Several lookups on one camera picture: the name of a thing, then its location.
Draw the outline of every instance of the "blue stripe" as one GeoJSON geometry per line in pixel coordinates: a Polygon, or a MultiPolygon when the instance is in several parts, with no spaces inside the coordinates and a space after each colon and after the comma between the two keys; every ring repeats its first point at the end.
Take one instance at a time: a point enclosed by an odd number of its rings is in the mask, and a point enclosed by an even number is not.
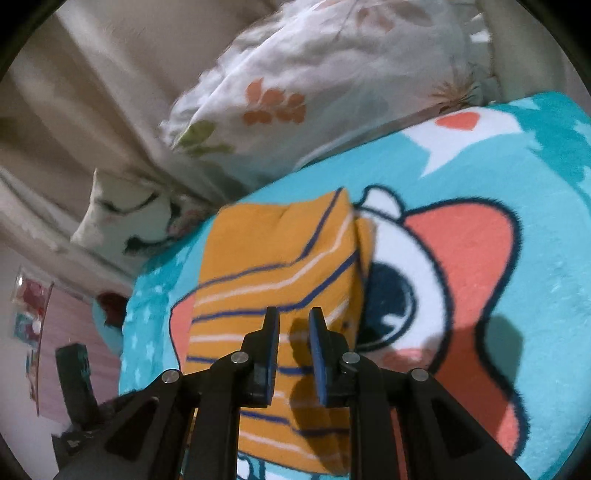
{"type": "MultiPolygon", "coordinates": [[[[302,300],[296,303],[288,303],[286,305],[277,305],[277,309],[280,313],[291,312],[293,310],[299,310],[308,305],[312,300],[314,300],[318,295],[320,295],[323,291],[325,291],[331,284],[333,284],[340,275],[345,272],[359,256],[359,252],[356,250],[351,254],[349,258],[347,258],[342,264],[339,265],[331,275],[324,280],[320,285],[318,285],[314,290],[312,290],[308,295],[306,295],[302,300]]],[[[198,323],[198,322],[205,322],[207,320],[214,320],[221,317],[239,317],[239,316],[262,316],[267,311],[267,308],[264,309],[242,309],[242,310],[226,310],[223,312],[216,312],[216,313],[208,313],[207,315],[200,315],[195,317],[191,323],[198,323]]]]}
{"type": "MultiPolygon", "coordinates": [[[[187,362],[199,362],[201,364],[214,364],[217,362],[219,358],[212,358],[208,356],[188,356],[187,362]]],[[[296,376],[303,376],[303,375],[312,375],[314,373],[314,368],[310,367],[280,367],[277,366],[277,371],[280,374],[288,375],[291,377],[296,376]]]]}
{"type": "Polygon", "coordinates": [[[264,420],[270,421],[271,423],[278,423],[280,425],[288,426],[294,433],[301,435],[303,437],[323,437],[325,435],[348,435],[349,429],[348,428],[322,428],[322,429],[307,429],[307,430],[298,430],[291,427],[290,421],[285,419],[284,417],[278,417],[276,415],[267,415],[264,413],[257,413],[254,411],[245,411],[242,410],[240,415],[243,417],[247,417],[250,419],[255,420],[264,420]]]}
{"type": "Polygon", "coordinates": [[[201,288],[208,287],[210,285],[214,285],[216,283],[221,283],[221,282],[229,281],[229,280],[235,280],[236,278],[241,278],[246,275],[250,275],[252,273],[265,272],[265,271],[270,271],[270,270],[277,270],[278,268],[291,267],[292,265],[295,265],[296,263],[298,263],[299,261],[304,259],[306,256],[308,256],[310,254],[310,251],[312,250],[312,248],[314,248],[314,245],[316,244],[318,237],[320,236],[320,233],[322,232],[322,229],[324,228],[324,224],[326,223],[326,221],[330,215],[330,212],[332,212],[333,208],[335,207],[337,198],[339,197],[339,194],[342,190],[343,190],[342,187],[339,188],[338,190],[336,190],[335,195],[332,197],[332,200],[330,201],[328,208],[322,214],[322,217],[320,218],[320,222],[316,226],[316,230],[314,231],[314,234],[312,234],[312,237],[310,238],[310,240],[308,240],[308,243],[306,243],[300,256],[298,258],[296,258],[293,262],[282,262],[282,263],[275,263],[275,264],[268,264],[268,265],[260,265],[259,267],[249,268],[248,270],[243,270],[241,272],[234,273],[231,275],[224,275],[223,277],[212,278],[211,280],[207,280],[206,282],[203,282],[201,285],[198,285],[197,288],[195,289],[195,291],[200,290],[201,288]]]}

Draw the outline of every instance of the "folded cloth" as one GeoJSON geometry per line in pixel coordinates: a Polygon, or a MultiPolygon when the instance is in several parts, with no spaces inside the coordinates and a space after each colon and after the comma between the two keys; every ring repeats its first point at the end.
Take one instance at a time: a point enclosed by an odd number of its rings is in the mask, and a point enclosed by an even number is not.
{"type": "Polygon", "coordinates": [[[318,402],[307,318],[322,307],[329,328],[353,348],[373,240],[373,222],[355,217],[343,189],[311,202],[219,213],[194,297],[185,373],[239,350],[267,306],[281,315],[275,396],[266,410],[242,409],[241,452],[310,472],[347,471],[348,411],[318,402]]]}

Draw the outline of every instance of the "orange flower print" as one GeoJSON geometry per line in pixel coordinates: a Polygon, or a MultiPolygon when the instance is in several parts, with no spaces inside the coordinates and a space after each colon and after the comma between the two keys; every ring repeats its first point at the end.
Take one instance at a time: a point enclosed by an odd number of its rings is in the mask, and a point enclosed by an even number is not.
{"type": "Polygon", "coordinates": [[[249,127],[255,124],[271,124],[276,118],[280,122],[302,123],[306,118],[306,97],[301,93],[285,95],[284,90],[269,88],[263,91],[263,79],[254,80],[246,87],[246,101],[251,108],[242,120],[249,127]]]}

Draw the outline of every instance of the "bed sheet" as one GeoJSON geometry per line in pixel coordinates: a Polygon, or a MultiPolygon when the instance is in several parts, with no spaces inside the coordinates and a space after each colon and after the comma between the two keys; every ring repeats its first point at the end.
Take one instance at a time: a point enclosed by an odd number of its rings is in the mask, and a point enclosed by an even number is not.
{"type": "MultiPolygon", "coordinates": [[[[468,109],[339,154],[243,201],[311,200],[342,186],[356,202],[368,186],[387,189],[407,212],[466,199],[507,212],[513,253],[475,335],[480,357],[515,405],[518,463],[533,480],[551,479],[591,417],[589,118],[558,93],[468,109]]],[[[138,278],[124,324],[121,393],[178,368],[171,335],[191,321],[214,221],[153,258],[138,278]]],[[[444,225],[440,231],[443,242],[457,236],[444,225]]],[[[483,255],[497,244],[491,231],[483,255]]],[[[238,475],[312,478],[243,455],[238,475]]]]}

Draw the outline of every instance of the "silver screw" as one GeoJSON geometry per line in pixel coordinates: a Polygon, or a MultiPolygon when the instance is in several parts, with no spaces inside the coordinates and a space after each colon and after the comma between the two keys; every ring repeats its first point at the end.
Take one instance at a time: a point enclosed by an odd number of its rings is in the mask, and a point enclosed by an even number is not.
{"type": "Polygon", "coordinates": [[[361,357],[355,352],[345,352],[341,358],[347,365],[356,364],[361,360],[361,357]]]}
{"type": "Polygon", "coordinates": [[[232,354],[230,360],[232,360],[233,364],[243,364],[248,361],[248,353],[238,350],[232,354]]]}
{"type": "Polygon", "coordinates": [[[429,372],[422,368],[415,368],[410,372],[410,376],[413,377],[417,382],[424,382],[429,378],[429,372]]]}
{"type": "Polygon", "coordinates": [[[162,381],[164,383],[175,383],[179,378],[181,378],[181,374],[178,373],[178,370],[166,370],[162,374],[162,381]]]}

